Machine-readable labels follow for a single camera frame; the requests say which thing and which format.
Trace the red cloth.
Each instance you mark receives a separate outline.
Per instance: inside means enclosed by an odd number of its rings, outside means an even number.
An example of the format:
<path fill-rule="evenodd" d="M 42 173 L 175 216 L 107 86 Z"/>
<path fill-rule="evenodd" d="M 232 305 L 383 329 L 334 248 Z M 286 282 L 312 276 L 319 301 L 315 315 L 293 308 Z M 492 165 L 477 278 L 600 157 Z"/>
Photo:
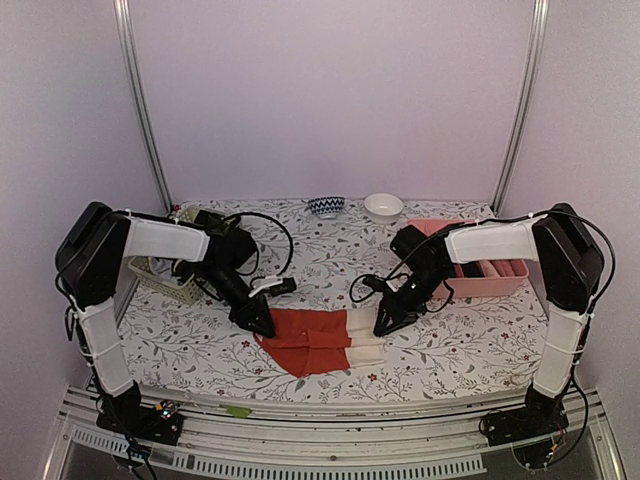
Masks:
<path fill-rule="evenodd" d="M 385 362 L 384 340 L 373 334 L 376 310 L 273 309 L 276 336 L 256 334 L 260 347 L 288 374 L 315 374 L 369 367 Z"/>

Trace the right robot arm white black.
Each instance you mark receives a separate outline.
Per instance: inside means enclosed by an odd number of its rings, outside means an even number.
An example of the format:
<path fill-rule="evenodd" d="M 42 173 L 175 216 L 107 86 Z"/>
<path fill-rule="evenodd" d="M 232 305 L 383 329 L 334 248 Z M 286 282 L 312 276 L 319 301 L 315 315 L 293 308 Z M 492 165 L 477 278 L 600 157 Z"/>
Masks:
<path fill-rule="evenodd" d="M 457 265 L 525 260 L 538 264 L 548 327 L 542 357 L 517 415 L 517 427 L 537 436 L 552 424 L 587 343 L 597 302 L 613 280 L 616 257 L 598 243 L 605 234 L 567 203 L 513 219 L 485 219 L 447 225 L 427 235 L 413 225 L 401 229 L 390 248 L 410 270 L 398 288 L 389 276 L 367 275 L 381 293 L 373 327 L 382 337 L 416 322 L 436 289 Z"/>

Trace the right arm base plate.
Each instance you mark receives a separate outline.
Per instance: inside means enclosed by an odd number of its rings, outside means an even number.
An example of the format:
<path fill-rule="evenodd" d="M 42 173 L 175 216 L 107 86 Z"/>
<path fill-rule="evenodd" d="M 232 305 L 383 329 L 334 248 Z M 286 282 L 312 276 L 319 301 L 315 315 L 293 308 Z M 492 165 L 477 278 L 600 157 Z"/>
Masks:
<path fill-rule="evenodd" d="M 533 439 L 565 430 L 569 421 L 563 411 L 543 419 L 531 416 L 526 407 L 492 410 L 479 421 L 478 430 L 490 446 Z"/>

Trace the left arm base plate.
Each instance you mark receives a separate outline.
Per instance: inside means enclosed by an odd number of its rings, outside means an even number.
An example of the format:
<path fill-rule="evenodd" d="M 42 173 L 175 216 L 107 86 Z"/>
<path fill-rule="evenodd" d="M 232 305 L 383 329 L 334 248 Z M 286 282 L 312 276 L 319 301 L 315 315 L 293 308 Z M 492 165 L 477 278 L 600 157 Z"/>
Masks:
<path fill-rule="evenodd" d="M 128 435 L 163 445 L 176 446 L 185 417 L 181 413 L 164 413 L 165 409 L 145 407 L 138 402 L 103 402 L 96 425 L 110 432 Z"/>

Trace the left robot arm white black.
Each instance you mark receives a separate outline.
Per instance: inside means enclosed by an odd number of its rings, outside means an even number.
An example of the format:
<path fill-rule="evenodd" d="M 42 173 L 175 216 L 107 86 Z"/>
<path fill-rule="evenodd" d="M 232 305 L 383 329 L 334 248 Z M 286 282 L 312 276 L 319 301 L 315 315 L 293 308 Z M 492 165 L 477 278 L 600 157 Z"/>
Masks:
<path fill-rule="evenodd" d="M 241 227 L 245 213 L 200 210 L 191 221 L 115 210 L 93 201 L 81 213 L 54 258 L 54 285 L 65 298 L 65 330 L 76 339 L 102 395 L 114 400 L 111 419 L 128 434 L 148 426 L 148 412 L 128 395 L 139 388 L 130 373 L 116 320 L 115 297 L 128 260 L 151 257 L 171 262 L 173 276 L 193 283 L 224 303 L 229 320 L 244 331 L 272 338 L 271 297 L 297 285 L 288 268 L 246 280 L 242 267 L 259 254 Z"/>

